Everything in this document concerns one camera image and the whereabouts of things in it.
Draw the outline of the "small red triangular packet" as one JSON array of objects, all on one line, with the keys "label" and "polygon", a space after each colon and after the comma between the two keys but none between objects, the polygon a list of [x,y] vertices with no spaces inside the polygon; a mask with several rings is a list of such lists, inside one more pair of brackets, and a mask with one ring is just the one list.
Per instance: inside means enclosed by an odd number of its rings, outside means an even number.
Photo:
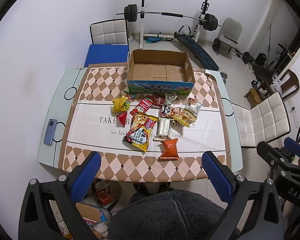
[{"label": "small red triangular packet", "polygon": [[122,126],[122,127],[125,127],[126,125],[126,120],[127,120],[127,112],[123,112],[121,114],[118,114],[116,116],[117,118],[117,121],[119,122],[119,124]]}]

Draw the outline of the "yellow bread snack bag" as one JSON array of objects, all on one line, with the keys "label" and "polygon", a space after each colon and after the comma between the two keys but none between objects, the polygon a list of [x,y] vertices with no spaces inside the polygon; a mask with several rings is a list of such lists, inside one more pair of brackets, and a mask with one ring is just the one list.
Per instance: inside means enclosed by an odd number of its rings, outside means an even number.
[{"label": "yellow bread snack bag", "polygon": [[197,117],[191,111],[183,109],[179,114],[174,115],[173,119],[182,126],[191,127]]}]

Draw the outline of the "white wafer packet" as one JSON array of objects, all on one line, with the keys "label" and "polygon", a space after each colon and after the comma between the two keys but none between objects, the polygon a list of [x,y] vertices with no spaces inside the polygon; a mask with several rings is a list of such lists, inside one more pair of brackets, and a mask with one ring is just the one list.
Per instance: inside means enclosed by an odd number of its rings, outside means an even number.
[{"label": "white wafer packet", "polygon": [[154,141],[170,140],[171,120],[168,118],[159,118],[157,132]]}]

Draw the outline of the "yellow red noodle packet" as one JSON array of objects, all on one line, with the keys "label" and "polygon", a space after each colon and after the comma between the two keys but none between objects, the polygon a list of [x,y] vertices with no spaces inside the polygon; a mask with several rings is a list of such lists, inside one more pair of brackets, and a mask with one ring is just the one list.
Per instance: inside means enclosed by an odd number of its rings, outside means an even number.
[{"label": "yellow red noodle packet", "polygon": [[123,137],[123,141],[137,147],[142,152],[147,152],[152,130],[158,120],[156,116],[135,113],[130,130]]}]

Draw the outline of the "orange panda snack packet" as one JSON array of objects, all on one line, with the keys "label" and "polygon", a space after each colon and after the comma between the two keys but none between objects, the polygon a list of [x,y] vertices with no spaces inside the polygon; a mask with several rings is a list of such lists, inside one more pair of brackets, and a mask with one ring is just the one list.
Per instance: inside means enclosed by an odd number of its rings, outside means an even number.
[{"label": "orange panda snack packet", "polygon": [[160,118],[173,119],[174,116],[180,114],[182,111],[181,107],[172,107],[169,105],[163,105],[159,113]]}]

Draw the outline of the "long red snack packet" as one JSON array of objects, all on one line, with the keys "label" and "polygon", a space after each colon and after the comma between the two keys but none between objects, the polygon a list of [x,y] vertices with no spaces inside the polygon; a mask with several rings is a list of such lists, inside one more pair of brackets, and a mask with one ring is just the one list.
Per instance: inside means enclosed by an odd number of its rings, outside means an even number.
[{"label": "long red snack packet", "polygon": [[135,113],[146,113],[153,105],[153,98],[147,96],[142,99],[133,110],[130,111],[130,115],[134,116]]}]

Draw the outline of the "dark red snack packet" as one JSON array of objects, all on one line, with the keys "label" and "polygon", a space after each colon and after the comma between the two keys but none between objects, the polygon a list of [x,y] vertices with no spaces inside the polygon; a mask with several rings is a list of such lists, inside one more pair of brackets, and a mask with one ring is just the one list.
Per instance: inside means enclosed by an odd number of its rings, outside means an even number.
[{"label": "dark red snack packet", "polygon": [[152,94],[148,96],[149,100],[152,103],[152,107],[162,108],[165,103],[165,98],[162,95]]}]

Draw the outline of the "red packet on floor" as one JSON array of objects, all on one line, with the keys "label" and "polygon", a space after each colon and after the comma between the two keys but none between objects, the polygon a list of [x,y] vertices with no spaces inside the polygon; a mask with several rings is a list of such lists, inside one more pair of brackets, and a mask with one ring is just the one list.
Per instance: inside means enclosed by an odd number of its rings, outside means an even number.
[{"label": "red packet on floor", "polygon": [[108,205],[109,203],[114,201],[114,198],[111,196],[108,188],[96,191],[95,197],[97,201],[103,206]]}]

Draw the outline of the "small wooden stool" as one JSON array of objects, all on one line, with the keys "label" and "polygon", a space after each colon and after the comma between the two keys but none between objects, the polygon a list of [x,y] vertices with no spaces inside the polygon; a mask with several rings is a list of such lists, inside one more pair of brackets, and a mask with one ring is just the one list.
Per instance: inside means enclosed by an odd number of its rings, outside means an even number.
[{"label": "small wooden stool", "polygon": [[249,91],[244,95],[244,98],[247,99],[250,108],[257,106],[262,102],[262,99],[254,88],[250,88]]}]

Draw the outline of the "wooden chair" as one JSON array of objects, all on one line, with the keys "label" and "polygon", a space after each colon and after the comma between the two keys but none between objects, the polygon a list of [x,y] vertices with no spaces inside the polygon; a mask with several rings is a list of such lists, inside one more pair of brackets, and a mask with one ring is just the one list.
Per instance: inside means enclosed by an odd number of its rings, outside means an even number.
[{"label": "wooden chair", "polygon": [[273,81],[273,89],[280,93],[282,100],[287,100],[300,89],[297,75],[290,69],[286,70],[280,79]]}]

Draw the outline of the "dark fleece clothing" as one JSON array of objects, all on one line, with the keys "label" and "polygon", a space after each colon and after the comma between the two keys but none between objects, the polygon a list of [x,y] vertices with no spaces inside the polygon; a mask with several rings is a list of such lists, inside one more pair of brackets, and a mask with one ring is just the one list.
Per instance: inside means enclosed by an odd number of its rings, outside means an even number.
[{"label": "dark fleece clothing", "polygon": [[111,220],[108,239],[204,239],[224,209],[200,194],[135,193]]}]

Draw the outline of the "blue smartphone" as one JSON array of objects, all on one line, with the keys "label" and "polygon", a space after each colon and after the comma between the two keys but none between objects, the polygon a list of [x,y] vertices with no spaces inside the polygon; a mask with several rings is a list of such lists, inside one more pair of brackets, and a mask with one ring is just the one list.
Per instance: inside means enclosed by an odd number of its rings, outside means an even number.
[{"label": "blue smartphone", "polygon": [[43,141],[43,143],[45,145],[51,145],[52,144],[56,126],[57,126],[57,120],[56,119],[49,119],[49,121],[47,123],[46,131],[45,131],[44,141]]}]

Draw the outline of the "black dumbbell on floor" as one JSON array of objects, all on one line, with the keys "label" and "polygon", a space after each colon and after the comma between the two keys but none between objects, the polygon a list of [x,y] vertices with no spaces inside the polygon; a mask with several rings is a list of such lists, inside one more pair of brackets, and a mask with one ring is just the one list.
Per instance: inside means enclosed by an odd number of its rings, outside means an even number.
[{"label": "black dumbbell on floor", "polygon": [[235,48],[234,45],[238,45],[237,41],[235,41],[232,38],[229,38],[227,36],[224,36],[224,35],[222,35],[222,37],[225,38],[226,40],[230,41],[230,43],[221,41],[219,38],[215,38],[212,43],[212,49],[216,52],[217,55],[219,54],[221,44],[225,44],[226,46],[229,47],[228,53],[230,53],[230,51],[233,49],[235,51],[236,55],[242,59],[243,63],[248,64],[248,63],[254,62],[253,56],[248,51],[245,51],[244,53],[242,53],[237,48]]}]

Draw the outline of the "grey folding chair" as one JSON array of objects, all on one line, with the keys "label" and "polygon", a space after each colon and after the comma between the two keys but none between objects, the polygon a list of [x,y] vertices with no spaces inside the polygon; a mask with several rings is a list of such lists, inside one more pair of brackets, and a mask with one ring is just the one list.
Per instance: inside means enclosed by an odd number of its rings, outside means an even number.
[{"label": "grey folding chair", "polygon": [[221,26],[217,41],[214,43],[216,45],[216,51],[219,53],[221,44],[229,47],[230,52],[232,49],[238,49],[238,40],[242,32],[242,25],[233,18],[226,18]]}]

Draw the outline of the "white barbell rack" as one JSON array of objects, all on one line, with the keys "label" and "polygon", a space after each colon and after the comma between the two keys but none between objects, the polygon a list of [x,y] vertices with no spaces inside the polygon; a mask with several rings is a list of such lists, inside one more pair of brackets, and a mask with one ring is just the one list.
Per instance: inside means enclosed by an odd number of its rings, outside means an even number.
[{"label": "white barbell rack", "polygon": [[[154,9],[158,2],[153,2],[151,5],[149,0],[141,0],[138,11],[156,11]],[[181,7],[181,12],[174,12],[183,14],[191,17],[203,18],[207,13],[210,6],[208,0],[203,0],[202,5],[198,11],[191,10],[190,14],[187,15],[185,12],[185,6]],[[189,18],[176,18],[161,15],[138,15],[140,20],[140,35],[139,35],[139,48],[142,49],[144,45],[144,39],[148,37],[157,37],[160,39],[174,39],[174,32],[182,34],[183,31],[179,31],[178,28],[183,25],[184,31],[190,35],[196,42],[199,40],[203,27],[198,24],[197,20]]]}]

